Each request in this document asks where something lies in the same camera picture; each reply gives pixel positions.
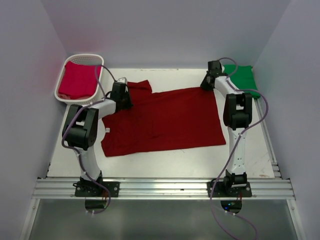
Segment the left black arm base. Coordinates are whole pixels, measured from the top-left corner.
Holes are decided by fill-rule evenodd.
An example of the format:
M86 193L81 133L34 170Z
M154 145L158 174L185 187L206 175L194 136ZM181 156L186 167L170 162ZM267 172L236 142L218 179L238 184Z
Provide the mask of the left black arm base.
M118 181L103 181L100 183L110 192L111 197L117 198L120 190L120 182ZM75 196L76 197L106 197L107 192L100 186L96 185L92 181L81 182L78 181L72 184L75 187Z

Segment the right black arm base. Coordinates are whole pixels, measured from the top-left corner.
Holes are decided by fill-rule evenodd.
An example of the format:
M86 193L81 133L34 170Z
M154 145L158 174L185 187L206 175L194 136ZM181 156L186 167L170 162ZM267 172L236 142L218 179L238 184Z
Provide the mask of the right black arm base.
M208 196L212 196L213 198L236 198L236 197L243 197L243 198L250 198L253 196L251 185L247 182L243 186L232 186L227 187L225 186L223 181L218 181L214 186L215 178L208 181L206 183L206 190Z

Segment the dark red t shirt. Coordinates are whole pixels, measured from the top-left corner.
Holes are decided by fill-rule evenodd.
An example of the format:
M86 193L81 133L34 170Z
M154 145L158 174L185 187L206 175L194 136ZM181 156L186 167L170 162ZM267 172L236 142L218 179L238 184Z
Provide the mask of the dark red t shirt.
M148 80L128 83L133 107L102 119L106 157L226 144L215 95L200 87L152 92Z

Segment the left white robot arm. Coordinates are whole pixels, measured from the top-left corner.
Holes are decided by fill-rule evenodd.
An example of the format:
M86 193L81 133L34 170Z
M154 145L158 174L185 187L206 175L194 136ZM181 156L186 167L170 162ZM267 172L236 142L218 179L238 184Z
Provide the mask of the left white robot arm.
M75 152L82 181L97 182L102 177L94 150L98 121L132 106L129 86L121 81L114 82L112 90L98 101L87 105L70 105L62 130L61 144Z

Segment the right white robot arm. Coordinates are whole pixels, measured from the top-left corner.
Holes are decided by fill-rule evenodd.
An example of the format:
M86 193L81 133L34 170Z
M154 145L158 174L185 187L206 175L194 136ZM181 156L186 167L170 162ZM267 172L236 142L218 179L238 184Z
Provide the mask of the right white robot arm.
M212 198L252 196L245 166L246 132L252 122L252 95L238 89L230 80L220 60L207 63L207 71L200 87L216 89L225 99L223 123L229 135L229 157L219 177L207 183L208 196Z

